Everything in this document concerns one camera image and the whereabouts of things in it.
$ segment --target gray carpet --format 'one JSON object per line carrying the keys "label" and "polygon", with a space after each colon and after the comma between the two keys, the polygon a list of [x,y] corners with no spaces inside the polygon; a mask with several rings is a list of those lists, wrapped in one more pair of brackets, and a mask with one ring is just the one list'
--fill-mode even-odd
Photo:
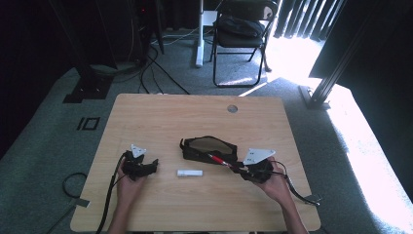
{"label": "gray carpet", "polygon": [[[191,95],[239,96],[247,91],[215,88],[211,63],[195,67],[196,47],[192,40],[176,42],[166,46],[166,54],[159,55],[156,62]],[[205,61],[209,48],[206,44]],[[223,79],[240,77],[237,70],[256,73],[254,65],[253,69],[241,70],[239,64],[236,68],[229,65],[234,58],[225,61],[228,64],[221,66]],[[106,99],[85,99],[76,104],[62,103],[79,78],[75,69],[57,80],[0,161],[0,233],[47,233],[68,211],[71,199],[62,191],[62,182],[73,173],[88,173],[116,95],[144,93],[142,87],[139,89],[139,74],[115,77]],[[266,76],[263,72],[262,83],[266,82]],[[184,94],[155,65],[145,71],[143,82],[153,94]],[[283,100],[311,188],[324,198],[319,207],[323,229],[314,233],[388,233],[391,230],[379,225],[367,208],[345,146],[326,111],[307,109],[298,85],[281,77],[248,95]],[[78,130],[82,118],[99,118],[96,129]],[[82,186],[80,179],[70,185],[70,190],[80,193]],[[71,233],[72,216],[73,211],[69,211],[52,233]]]}

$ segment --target wire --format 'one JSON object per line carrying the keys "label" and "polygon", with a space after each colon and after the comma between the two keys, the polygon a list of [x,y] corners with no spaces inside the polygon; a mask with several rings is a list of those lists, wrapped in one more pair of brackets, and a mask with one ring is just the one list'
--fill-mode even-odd
{"label": "wire", "polygon": [[117,174],[117,172],[118,172],[118,170],[119,170],[119,167],[120,167],[120,165],[121,165],[121,162],[122,162],[122,159],[123,159],[123,158],[124,158],[124,155],[122,155],[122,156],[119,158],[118,165],[116,165],[115,172],[113,173],[113,176],[112,176],[112,178],[110,179],[109,188],[107,189],[106,202],[105,202],[105,205],[104,205],[104,210],[103,210],[102,219],[101,219],[101,221],[100,221],[99,227],[97,228],[96,234],[98,234],[98,233],[101,232],[101,230],[102,230],[102,228],[103,228],[103,225],[104,225],[104,223],[105,223],[105,221],[106,221],[107,211],[108,211],[108,209],[109,209],[109,204],[110,204],[110,197],[112,196],[112,189],[113,189],[113,187],[114,187],[115,184],[116,184],[116,183],[115,183],[116,174]]}
{"label": "wire", "polygon": [[[151,48],[158,54],[158,50],[157,50],[156,48],[154,48],[152,45],[151,45]],[[167,76],[169,77],[169,79],[170,79],[175,85],[177,85],[177,86],[178,86],[183,92],[185,92],[187,95],[190,95],[189,92],[188,92],[187,90],[185,90],[185,88],[183,88],[181,85],[179,85],[179,83],[177,83],[177,82],[169,75],[169,73],[167,73],[153,58],[151,58],[149,55],[148,55],[148,57],[149,57],[149,59],[152,60],[153,63],[155,63],[159,68],[161,68],[161,70],[164,71],[165,74],[167,74]]]}
{"label": "wire", "polygon": [[67,189],[66,189],[66,183],[67,183],[67,181],[70,179],[70,178],[72,178],[72,177],[74,177],[74,176],[83,176],[85,179],[88,177],[86,174],[84,174],[84,173],[74,173],[74,174],[71,174],[71,175],[68,175],[65,179],[64,179],[64,181],[63,181],[63,184],[62,184],[62,189],[63,189],[63,192],[68,196],[68,197],[71,197],[71,198],[80,198],[80,194],[79,195],[73,195],[73,194],[71,194],[71,193],[69,193],[68,191],[67,191]]}
{"label": "wire", "polygon": [[58,225],[59,223],[61,223],[61,222],[63,221],[63,219],[66,218],[66,217],[70,214],[70,212],[72,212],[72,211],[76,208],[76,204],[75,204],[75,201],[76,201],[76,200],[75,200],[75,199],[80,198],[80,195],[73,195],[72,193],[68,192],[68,190],[66,189],[66,183],[67,183],[67,181],[68,181],[70,178],[74,177],[74,176],[84,176],[85,179],[88,177],[88,176],[87,176],[86,174],[84,174],[84,173],[74,173],[74,174],[68,175],[68,176],[64,179],[61,187],[62,187],[62,189],[63,189],[64,194],[66,194],[68,197],[72,198],[72,201],[70,202],[70,207],[67,209],[66,213],[65,213],[57,222],[55,222],[55,224],[48,230],[47,234],[52,233],[53,230],[55,230],[55,228],[57,227],[57,225]]}
{"label": "wire", "polygon": [[[165,74],[167,74],[168,78],[169,78],[176,86],[178,86],[178,87],[179,87],[183,92],[185,92],[187,95],[190,95],[189,92],[188,92],[187,90],[185,90],[185,88],[183,88],[181,85],[179,85],[179,83],[177,83],[177,82],[169,75],[169,73],[167,73],[167,72],[156,62],[156,58],[158,57],[158,54],[159,54],[159,53],[158,53],[158,50],[157,50],[155,47],[153,47],[152,45],[150,45],[150,48],[155,52],[155,56],[154,56],[153,58],[151,58],[149,55],[147,56],[147,57],[149,58],[150,62],[147,63],[147,65],[142,69],[142,72],[140,73],[140,84],[139,84],[139,87],[138,87],[138,89],[137,89],[137,92],[139,93],[140,87],[142,87],[142,88],[145,90],[145,92],[146,92],[147,94],[149,94],[149,90],[146,88],[146,86],[145,86],[145,84],[144,84],[144,82],[143,82],[143,77],[144,77],[144,74],[145,74],[146,69],[147,69],[149,66],[151,66],[151,69],[152,69],[152,64],[155,63]],[[159,90],[161,91],[161,93],[163,94],[164,92],[162,91],[161,87],[159,86],[158,82],[156,81],[154,73],[152,73],[152,76],[153,76],[153,79],[154,79],[154,81],[155,81],[156,86],[158,87],[158,89],[159,89]]]}

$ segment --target folding chair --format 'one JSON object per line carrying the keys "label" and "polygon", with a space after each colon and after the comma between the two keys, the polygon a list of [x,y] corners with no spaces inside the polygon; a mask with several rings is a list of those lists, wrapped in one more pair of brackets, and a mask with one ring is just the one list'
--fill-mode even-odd
{"label": "folding chair", "polygon": [[[214,23],[213,43],[209,58],[209,61],[212,61],[213,56],[213,84],[216,87],[248,88],[260,82],[268,35],[277,10],[277,3],[271,0],[223,0],[220,3]],[[254,30],[259,29],[259,25],[262,25],[262,30]],[[230,50],[253,49],[253,51],[218,52],[218,47],[231,48]],[[253,84],[218,84],[216,82],[217,55],[248,54],[250,55],[248,61],[251,61],[258,49],[261,51],[261,61],[258,78]]]}

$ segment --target black cable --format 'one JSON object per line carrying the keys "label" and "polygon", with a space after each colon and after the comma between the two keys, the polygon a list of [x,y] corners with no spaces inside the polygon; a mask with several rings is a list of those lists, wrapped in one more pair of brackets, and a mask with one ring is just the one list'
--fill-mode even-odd
{"label": "black cable", "polygon": [[[158,50],[157,50],[156,48],[154,48],[152,45],[151,45],[151,48],[158,53]],[[161,70],[164,71],[165,74],[167,74],[167,76],[169,77],[169,79],[170,79],[173,83],[175,83],[175,85],[177,85],[177,86],[178,86],[182,91],[184,91],[187,95],[190,95],[189,92],[188,92],[187,90],[185,90],[181,85],[179,85],[179,83],[177,83],[177,82],[169,75],[169,73],[167,73],[154,59],[152,59],[150,56],[148,56],[148,57],[149,57],[149,59],[152,60],[153,63],[155,63],[159,68],[161,68]]]}
{"label": "black cable", "polygon": [[148,67],[150,66],[152,64],[152,62],[150,62],[150,63],[146,63],[146,65],[145,65],[145,67],[142,69],[142,71],[140,72],[140,84],[139,84],[139,87],[137,88],[137,92],[138,93],[140,93],[140,87],[142,87],[144,90],[145,90],[145,92],[146,92],[146,94],[149,94],[149,91],[148,91],[148,89],[146,89],[146,87],[145,87],[145,84],[143,83],[143,75],[145,74],[145,71],[146,71],[146,69],[148,69]]}
{"label": "black cable", "polygon": [[67,191],[67,189],[66,189],[66,182],[67,182],[70,178],[72,178],[73,176],[83,176],[83,177],[85,178],[85,180],[86,180],[86,178],[88,177],[88,176],[87,176],[86,174],[84,174],[84,173],[74,173],[74,174],[68,175],[68,176],[64,179],[63,184],[62,184],[61,186],[62,186],[62,188],[63,188],[63,192],[64,192],[68,197],[71,197],[71,198],[80,198],[80,194],[79,194],[79,195],[73,195],[73,194],[69,193],[69,192]]}
{"label": "black cable", "polygon": [[[74,174],[68,175],[68,176],[64,179],[61,187],[62,187],[62,189],[63,189],[64,194],[66,194],[68,197],[73,198],[73,199],[78,199],[78,198],[80,198],[80,194],[79,194],[79,195],[73,195],[73,194],[71,194],[71,193],[66,189],[66,183],[67,183],[67,181],[68,181],[70,178],[74,177],[74,176],[84,176],[84,177],[85,177],[85,180],[86,180],[86,178],[88,177],[88,176],[87,176],[86,174],[84,174],[84,173],[74,173]],[[66,217],[70,214],[70,212],[72,212],[72,211],[76,208],[75,203],[73,202],[73,200],[72,200],[71,203],[72,203],[72,204],[71,204],[71,206],[69,207],[69,209],[66,211],[66,213],[65,213],[57,222],[55,222],[55,224],[48,230],[47,234],[52,233],[52,231],[57,227],[57,225],[58,225],[59,223],[61,223],[61,221],[62,221],[64,218],[66,218]]]}
{"label": "black cable", "polygon": [[121,158],[119,158],[118,165],[116,166],[115,172],[114,172],[112,178],[110,179],[109,188],[107,189],[106,202],[105,202],[105,204],[104,204],[104,210],[103,210],[102,219],[101,219],[101,221],[100,221],[99,227],[97,228],[96,234],[98,234],[98,233],[101,232],[101,230],[102,230],[102,228],[103,228],[103,225],[104,225],[104,223],[105,223],[105,221],[106,221],[107,211],[109,210],[110,197],[112,196],[112,189],[113,189],[113,187],[115,186],[116,174],[117,174],[117,172],[118,172],[118,170],[119,170],[119,166],[121,165],[121,162],[122,162],[122,159],[123,159],[123,158],[124,158],[124,155],[122,155]]}

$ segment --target white object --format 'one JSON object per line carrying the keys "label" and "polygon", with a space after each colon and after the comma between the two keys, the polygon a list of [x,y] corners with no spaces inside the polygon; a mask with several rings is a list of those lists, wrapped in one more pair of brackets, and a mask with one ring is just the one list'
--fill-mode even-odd
{"label": "white object", "polygon": [[203,171],[201,170],[178,170],[176,172],[178,177],[186,177],[186,176],[202,176]]}
{"label": "white object", "polygon": [[131,154],[133,154],[133,158],[137,158],[143,155],[144,153],[146,153],[146,149],[142,149],[135,146],[134,144],[131,144]]}
{"label": "white object", "polygon": [[244,165],[257,164],[274,154],[276,154],[276,150],[274,149],[249,148],[243,163]]}

